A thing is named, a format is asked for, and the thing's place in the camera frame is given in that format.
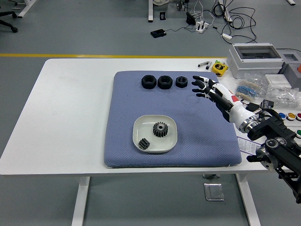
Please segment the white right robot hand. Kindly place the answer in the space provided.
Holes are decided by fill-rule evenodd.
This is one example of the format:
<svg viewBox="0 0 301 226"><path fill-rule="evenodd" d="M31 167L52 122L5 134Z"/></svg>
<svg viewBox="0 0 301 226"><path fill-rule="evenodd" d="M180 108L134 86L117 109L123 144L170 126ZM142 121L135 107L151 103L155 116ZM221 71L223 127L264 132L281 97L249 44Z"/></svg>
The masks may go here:
<svg viewBox="0 0 301 226"><path fill-rule="evenodd" d="M254 113L246 110L240 100L221 83L207 77L196 75L193 76L193 79L192 85L198 87L192 90L196 93L196 96L207 98L215 103L224 119L234 123L237 128L239 128L245 120L255 116Z"/></svg>

